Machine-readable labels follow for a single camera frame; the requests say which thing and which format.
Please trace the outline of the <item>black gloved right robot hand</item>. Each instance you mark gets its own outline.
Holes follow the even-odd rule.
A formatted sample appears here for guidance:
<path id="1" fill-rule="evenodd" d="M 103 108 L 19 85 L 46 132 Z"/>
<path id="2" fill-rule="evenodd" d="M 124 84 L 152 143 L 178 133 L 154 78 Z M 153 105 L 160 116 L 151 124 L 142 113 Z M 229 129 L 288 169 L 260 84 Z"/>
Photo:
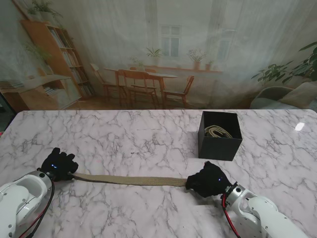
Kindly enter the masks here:
<path id="1" fill-rule="evenodd" d="M 204 163 L 204 167 L 194 175 L 188 176 L 185 188 L 194 190 L 203 198 L 224 194 L 232 184 L 221 168 L 211 162 Z"/>

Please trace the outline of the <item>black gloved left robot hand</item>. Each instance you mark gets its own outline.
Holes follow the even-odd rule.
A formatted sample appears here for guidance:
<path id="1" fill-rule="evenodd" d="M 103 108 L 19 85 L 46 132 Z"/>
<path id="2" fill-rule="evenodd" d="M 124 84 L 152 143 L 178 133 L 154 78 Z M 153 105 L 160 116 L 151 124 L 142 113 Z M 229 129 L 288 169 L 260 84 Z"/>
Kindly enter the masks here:
<path id="1" fill-rule="evenodd" d="M 78 163 L 73 161 L 74 158 L 74 154 L 66 154 L 55 147 L 38 170 L 55 182 L 72 180 L 79 167 Z"/>

